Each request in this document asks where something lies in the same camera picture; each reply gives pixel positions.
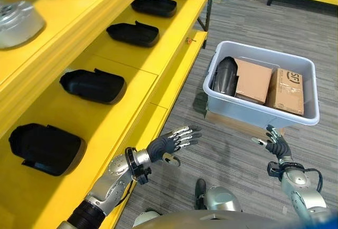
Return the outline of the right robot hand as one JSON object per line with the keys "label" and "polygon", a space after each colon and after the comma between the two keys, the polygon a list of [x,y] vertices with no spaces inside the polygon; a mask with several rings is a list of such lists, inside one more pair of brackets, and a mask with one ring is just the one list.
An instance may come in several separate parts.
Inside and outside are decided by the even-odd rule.
{"label": "right robot hand", "polygon": [[266,130],[266,136],[268,137],[266,141],[256,137],[252,137],[251,141],[267,149],[270,153],[275,155],[277,159],[291,157],[291,149],[277,129],[272,125],[268,125]]}

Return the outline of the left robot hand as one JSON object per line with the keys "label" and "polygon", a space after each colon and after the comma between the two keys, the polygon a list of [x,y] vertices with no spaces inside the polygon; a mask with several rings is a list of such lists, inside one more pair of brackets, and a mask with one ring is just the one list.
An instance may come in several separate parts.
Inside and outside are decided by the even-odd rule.
{"label": "left robot hand", "polygon": [[146,150],[152,163],[161,160],[169,165],[179,167],[181,162],[174,153],[198,144],[198,139],[201,137],[202,133],[199,126],[183,126],[157,137],[148,145]]}

